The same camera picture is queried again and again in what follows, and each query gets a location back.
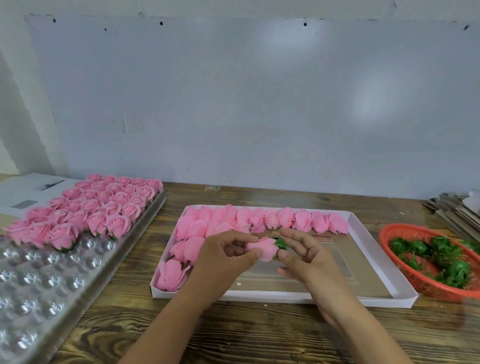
person's left hand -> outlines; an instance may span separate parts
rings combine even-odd
[[[257,237],[240,231],[226,231],[206,238],[192,273],[179,294],[192,295],[192,299],[204,309],[210,307],[262,255],[260,249],[245,253],[243,247],[232,244],[257,241]]]

fingernail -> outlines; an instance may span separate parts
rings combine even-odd
[[[279,258],[285,258],[287,256],[287,251],[284,249],[280,249],[277,253]]]

hand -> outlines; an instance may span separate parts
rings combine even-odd
[[[334,258],[309,234],[293,229],[280,230],[280,234],[298,255],[279,250],[278,259],[286,267],[278,268],[278,273],[303,283],[325,320],[338,328],[342,316],[351,314],[361,303],[348,288]]]
[[[262,255],[261,249],[245,253],[242,246],[232,243],[244,245],[257,241],[257,237],[240,231],[226,231],[206,238],[193,271],[179,293],[191,293],[194,300],[207,309]]]

wooden table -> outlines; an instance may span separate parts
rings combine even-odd
[[[378,238],[389,223],[410,223],[454,236],[419,200],[165,183],[167,202],[112,281],[68,336],[53,363],[116,363],[167,300],[149,283],[186,205],[277,206],[352,211]],[[408,309],[371,308],[416,363],[478,363],[480,304],[421,297]],[[351,363],[342,338],[313,305],[218,302],[193,334],[183,363]]]

forearm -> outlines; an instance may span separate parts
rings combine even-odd
[[[119,364],[179,363],[202,311],[187,292],[177,293]]]
[[[357,364],[413,364],[388,331],[363,306],[338,320]]]

